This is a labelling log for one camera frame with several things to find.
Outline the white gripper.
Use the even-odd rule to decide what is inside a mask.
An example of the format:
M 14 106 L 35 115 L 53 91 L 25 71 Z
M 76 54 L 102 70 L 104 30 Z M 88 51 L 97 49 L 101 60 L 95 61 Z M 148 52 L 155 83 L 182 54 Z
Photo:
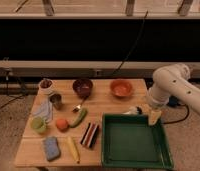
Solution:
M 145 115 L 148 115 L 148 124 L 150 126 L 155 125 L 159 120 L 159 118 L 161 117 L 162 115 L 162 111 L 160 110 L 161 108 L 162 105 L 157 103 L 144 102 L 141 104 L 142 112 Z

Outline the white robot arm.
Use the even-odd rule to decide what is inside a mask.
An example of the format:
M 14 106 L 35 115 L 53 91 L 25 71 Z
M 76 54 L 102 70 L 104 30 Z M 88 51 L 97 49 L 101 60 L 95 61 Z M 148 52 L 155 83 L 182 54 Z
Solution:
M 183 63 L 163 66 L 153 72 L 153 85 L 146 93 L 150 107 L 148 124 L 155 125 L 161 117 L 161 108 L 175 96 L 200 115 L 200 89 L 188 82 L 191 70 Z

